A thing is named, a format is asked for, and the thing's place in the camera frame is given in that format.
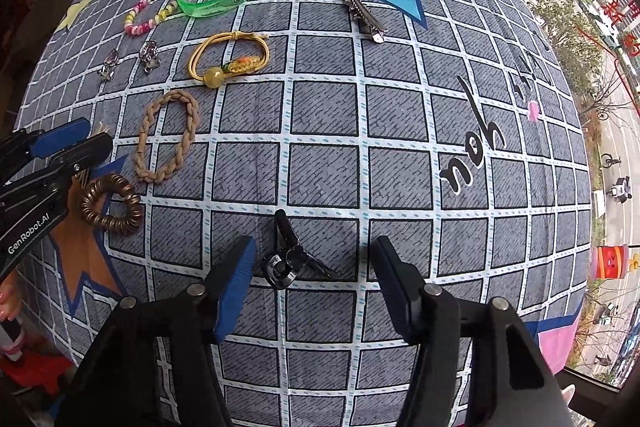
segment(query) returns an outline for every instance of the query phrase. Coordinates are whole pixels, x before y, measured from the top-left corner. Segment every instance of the blue gripper pad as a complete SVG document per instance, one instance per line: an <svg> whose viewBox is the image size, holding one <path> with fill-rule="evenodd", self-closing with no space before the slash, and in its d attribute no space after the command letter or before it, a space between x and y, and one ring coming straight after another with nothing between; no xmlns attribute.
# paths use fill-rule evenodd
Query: blue gripper pad
<svg viewBox="0 0 640 427"><path fill-rule="evenodd" d="M386 235L372 241L370 256L394 329L407 344L418 344L424 332L420 271L400 260Z"/></svg>
<svg viewBox="0 0 640 427"><path fill-rule="evenodd" d="M222 343L236 328L236 321L254 273L254 263L255 239L243 235L231 252L227 253L227 261L223 263L225 266L212 268L212 271L226 279L226 285L218 297L218 318L213 329L213 337L217 344Z"/></svg>
<svg viewBox="0 0 640 427"><path fill-rule="evenodd" d="M34 158L48 158L56 152L75 145L86 139L91 132L91 124L86 118L65 123L60 127L51 129L41 134L38 139L29 146L29 152Z"/></svg>

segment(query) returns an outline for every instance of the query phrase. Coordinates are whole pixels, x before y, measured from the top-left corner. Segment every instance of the yellow hair tie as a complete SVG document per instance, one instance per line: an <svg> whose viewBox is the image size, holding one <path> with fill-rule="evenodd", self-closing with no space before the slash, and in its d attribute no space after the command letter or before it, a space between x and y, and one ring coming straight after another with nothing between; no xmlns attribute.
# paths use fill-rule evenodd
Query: yellow hair tie
<svg viewBox="0 0 640 427"><path fill-rule="evenodd" d="M215 89L222 86L224 81L232 76L238 76L239 74L250 74L260 71L269 63L269 47L264 41L266 35L257 35L255 33L244 33L238 31L218 33L205 40L202 44L193 51L191 58L189 59L188 69L191 78L204 82L207 87ZM237 41L238 39L247 39L250 41L257 41L262 46L264 55L257 57L257 55L251 55L250 57L239 57L232 61L223 64L221 68L214 67L208 68L203 76L196 73L196 65L200 60L200 55L210 44L216 44L217 42L225 41Z"/></svg>

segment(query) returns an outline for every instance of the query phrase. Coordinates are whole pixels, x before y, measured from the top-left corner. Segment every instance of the human hand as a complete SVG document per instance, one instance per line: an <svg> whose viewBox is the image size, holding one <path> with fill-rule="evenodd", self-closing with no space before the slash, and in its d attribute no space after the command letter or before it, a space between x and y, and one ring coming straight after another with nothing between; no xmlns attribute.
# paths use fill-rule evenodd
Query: human hand
<svg viewBox="0 0 640 427"><path fill-rule="evenodd" d="M20 314L22 292L18 273L13 270L0 284L0 322L12 320Z"/></svg>

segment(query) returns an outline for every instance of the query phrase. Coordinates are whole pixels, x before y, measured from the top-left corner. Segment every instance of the gray checkered tablecloth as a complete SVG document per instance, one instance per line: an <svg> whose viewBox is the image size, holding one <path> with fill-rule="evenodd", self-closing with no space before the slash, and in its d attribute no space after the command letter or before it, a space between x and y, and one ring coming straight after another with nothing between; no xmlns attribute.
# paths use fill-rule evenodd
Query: gray checkered tablecloth
<svg viewBox="0 0 640 427"><path fill-rule="evenodd" d="M260 256L271 251L276 208L338 272L335 282L304 272L276 292L256 267L235 332L213 347L238 425L395 423L416 351L393 330L368 263L369 239L380 234L456 296L505 296L533 323L575 314L591 230L584 142L558 62L522 0L365 0L388 28L384 44L361 33L340 0L250 0L219 17L177 15L159 25L148 35L161 59L151 74L138 60L145 38L122 33L137 1L94 0L52 36L18 126L50 129L83 116L95 130L102 122L114 137L110 162L133 180L143 107L177 87L199 101L184 169L156 187L136 182L142 229L98 236L120 295L175 295L240 234L255 237ZM218 90L191 80L196 45L232 29L269 36L267 68ZM252 54L252 46L212 46L200 63ZM113 48L120 63L101 83L97 71ZM531 100L537 122L527 118ZM504 138L494 134L493 148L475 107ZM180 105L161 111L149 138L152 167L172 155L183 128ZM478 137L467 150L482 144L478 167L465 152L468 131ZM458 183L441 176L452 158L468 168L468 183L464 172ZM20 266L27 313L79 363L120 295L90 277L70 292L60 264L58 245L46 239ZM468 343L458 369L455 425L468 400ZM173 418L162 339L158 371Z"/></svg>

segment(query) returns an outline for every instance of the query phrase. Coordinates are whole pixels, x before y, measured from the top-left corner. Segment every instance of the silver screw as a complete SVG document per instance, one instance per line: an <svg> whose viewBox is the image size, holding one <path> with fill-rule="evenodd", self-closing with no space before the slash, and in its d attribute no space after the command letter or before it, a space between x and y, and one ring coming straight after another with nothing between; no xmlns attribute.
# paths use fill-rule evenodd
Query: silver screw
<svg viewBox="0 0 640 427"><path fill-rule="evenodd" d="M200 295L203 295L205 290L206 288L204 285L196 282L187 288L187 293L193 297L199 297Z"/></svg>
<svg viewBox="0 0 640 427"><path fill-rule="evenodd" d="M135 297L125 297L122 301L120 301L120 307L124 310L130 310L133 308L133 306L136 305L136 302L137 301Z"/></svg>
<svg viewBox="0 0 640 427"><path fill-rule="evenodd" d="M496 297L491 301L491 304L493 304L495 308L498 308L502 311L507 311L509 309L509 301L504 297Z"/></svg>
<svg viewBox="0 0 640 427"><path fill-rule="evenodd" d="M438 286L437 284L434 284L433 282L428 282L427 284L424 285L424 291L427 292L429 295L433 295L434 297L437 297L442 293L442 288L440 288L440 286Z"/></svg>

